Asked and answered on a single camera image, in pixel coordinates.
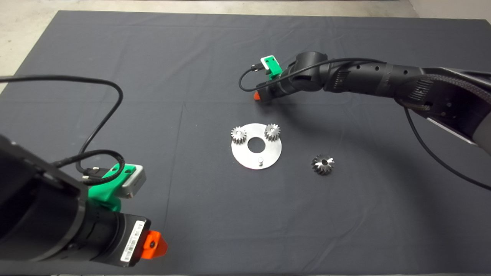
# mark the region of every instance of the table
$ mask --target table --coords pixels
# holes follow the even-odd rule
[[[122,211],[151,219],[169,251],[129,269],[2,261],[0,272],[491,273],[491,193],[431,159],[399,105],[321,91],[258,105],[237,86],[267,55],[283,66],[319,51],[491,71],[490,48],[490,25],[480,20],[61,11],[18,74],[97,77],[123,88],[123,104],[90,148],[145,167],[145,185]],[[249,76],[245,85],[265,79]],[[96,85],[10,84],[0,95],[0,132],[58,160],[78,151],[115,99]],[[248,123],[282,128],[281,157],[268,169],[246,169],[232,156],[230,130]],[[415,123],[442,159],[489,183],[482,150]],[[336,161],[326,177],[310,167],[320,153]]]

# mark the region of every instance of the metal plate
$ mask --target metal plate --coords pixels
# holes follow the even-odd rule
[[[281,139],[276,141],[269,141],[264,137],[264,130],[266,125],[252,123],[243,126],[246,132],[246,139],[244,143],[236,144],[231,142],[232,154],[235,159],[244,167],[250,169],[265,169],[271,167],[281,155]],[[264,142],[264,150],[260,153],[252,152],[247,145],[252,138],[260,138]]]

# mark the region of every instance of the spur gear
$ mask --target spur gear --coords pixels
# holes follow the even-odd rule
[[[332,168],[334,167],[334,160],[324,154],[319,154],[312,160],[312,169],[314,172],[320,175],[326,175],[329,174],[332,171]]]
[[[232,129],[230,136],[232,137],[234,143],[242,144],[246,141],[246,130],[243,127],[235,127]]]
[[[266,126],[266,129],[264,130],[264,136],[269,141],[275,141],[276,139],[278,139],[280,132],[281,129],[277,124],[269,124]]]

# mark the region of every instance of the green mount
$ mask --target green mount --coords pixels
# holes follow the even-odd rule
[[[267,72],[270,74],[270,80],[274,79],[276,76],[281,74],[281,72],[283,72],[281,66],[279,66],[278,61],[273,55],[266,56],[263,58],[263,60],[267,64],[267,67],[269,67]]]
[[[119,164],[114,165],[103,177],[115,174],[119,169]],[[111,211],[119,212],[121,210],[121,200],[114,193],[125,183],[131,174],[136,170],[134,165],[124,165],[124,169],[116,179],[104,184],[92,186],[89,189],[89,199],[97,202],[99,205],[108,208]]]

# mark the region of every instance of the sticker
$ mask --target sticker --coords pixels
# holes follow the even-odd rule
[[[133,226],[133,230],[131,231],[130,238],[124,247],[123,254],[121,255],[122,262],[129,262],[131,260],[131,256],[133,255],[133,251],[135,251],[136,243],[140,238],[141,231],[143,230],[143,226],[145,225],[144,221],[136,221]]]

